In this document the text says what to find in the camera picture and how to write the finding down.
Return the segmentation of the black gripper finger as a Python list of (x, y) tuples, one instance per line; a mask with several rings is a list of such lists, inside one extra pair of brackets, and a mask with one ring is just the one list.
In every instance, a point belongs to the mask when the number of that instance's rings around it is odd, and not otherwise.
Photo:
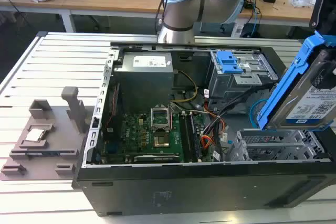
[(323, 59), (319, 61), (312, 85), (317, 89), (333, 89), (335, 87), (335, 49), (323, 50)]

